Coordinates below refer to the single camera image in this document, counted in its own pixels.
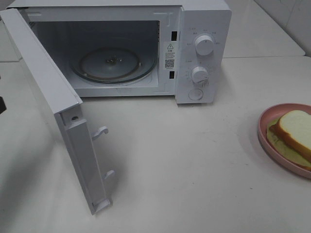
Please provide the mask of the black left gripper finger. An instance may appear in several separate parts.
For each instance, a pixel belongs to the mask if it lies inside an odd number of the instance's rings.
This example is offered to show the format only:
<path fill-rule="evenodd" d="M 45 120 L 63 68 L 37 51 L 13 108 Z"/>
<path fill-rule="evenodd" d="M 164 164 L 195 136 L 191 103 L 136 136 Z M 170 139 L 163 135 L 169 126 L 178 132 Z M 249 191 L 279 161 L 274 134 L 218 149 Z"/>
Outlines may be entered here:
<path fill-rule="evenodd" d="M 3 97 L 0 97 L 0 114 L 2 114 L 6 110 L 6 105 L 3 100 Z"/>

